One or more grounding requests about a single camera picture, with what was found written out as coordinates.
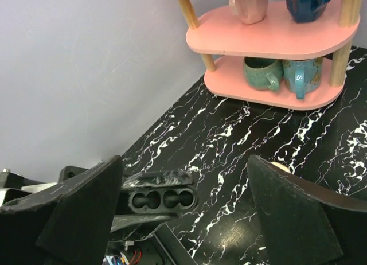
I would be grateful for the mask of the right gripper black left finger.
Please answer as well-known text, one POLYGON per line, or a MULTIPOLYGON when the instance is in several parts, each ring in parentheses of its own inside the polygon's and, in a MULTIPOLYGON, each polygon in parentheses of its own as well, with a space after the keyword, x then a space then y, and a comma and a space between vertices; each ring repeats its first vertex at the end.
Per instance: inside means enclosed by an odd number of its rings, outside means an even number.
POLYGON ((102 264, 122 175, 116 155, 1 206, 1 264, 102 264))

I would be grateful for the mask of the black earbud charging case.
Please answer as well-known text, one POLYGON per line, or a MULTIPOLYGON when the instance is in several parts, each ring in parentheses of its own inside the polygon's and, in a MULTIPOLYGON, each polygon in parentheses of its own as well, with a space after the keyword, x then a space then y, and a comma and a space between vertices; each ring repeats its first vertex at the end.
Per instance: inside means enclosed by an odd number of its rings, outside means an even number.
POLYGON ((184 170, 140 172, 128 177, 121 187, 128 206, 136 214, 181 213, 198 203, 194 179, 184 170))

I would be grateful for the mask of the white earbud charging case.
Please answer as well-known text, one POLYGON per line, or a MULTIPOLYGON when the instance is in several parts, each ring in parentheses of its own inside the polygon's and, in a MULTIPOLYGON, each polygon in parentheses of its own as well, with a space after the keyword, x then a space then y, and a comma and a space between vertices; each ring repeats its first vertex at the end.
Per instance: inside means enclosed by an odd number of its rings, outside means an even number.
POLYGON ((285 171, 285 172, 287 172, 287 173, 290 173, 291 174, 291 170, 287 167, 287 166, 285 166, 285 165, 282 165, 281 163, 278 163, 278 162, 275 162, 275 161, 273 161, 273 162, 271 162, 273 165, 275 165, 276 167, 278 167, 278 168, 280 168, 280 169, 282 169, 283 171, 285 171))

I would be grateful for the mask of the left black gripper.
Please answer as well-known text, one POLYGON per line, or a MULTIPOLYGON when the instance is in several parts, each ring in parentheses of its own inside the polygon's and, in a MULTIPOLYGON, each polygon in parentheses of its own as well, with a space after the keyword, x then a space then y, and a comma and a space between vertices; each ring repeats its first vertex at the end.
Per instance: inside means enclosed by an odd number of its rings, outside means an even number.
POLYGON ((91 169, 67 166, 60 181, 88 179, 60 200, 57 240, 64 248, 102 248, 119 241, 140 241, 161 224, 177 219, 171 212, 135 212, 131 186, 122 165, 97 165, 91 169))

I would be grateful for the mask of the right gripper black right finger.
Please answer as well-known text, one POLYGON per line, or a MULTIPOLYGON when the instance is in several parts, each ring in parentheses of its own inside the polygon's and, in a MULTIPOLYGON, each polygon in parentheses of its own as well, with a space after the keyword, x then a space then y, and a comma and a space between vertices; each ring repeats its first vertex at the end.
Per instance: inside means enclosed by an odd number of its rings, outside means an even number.
POLYGON ((366 201, 251 155, 247 175, 271 264, 366 264, 366 201))

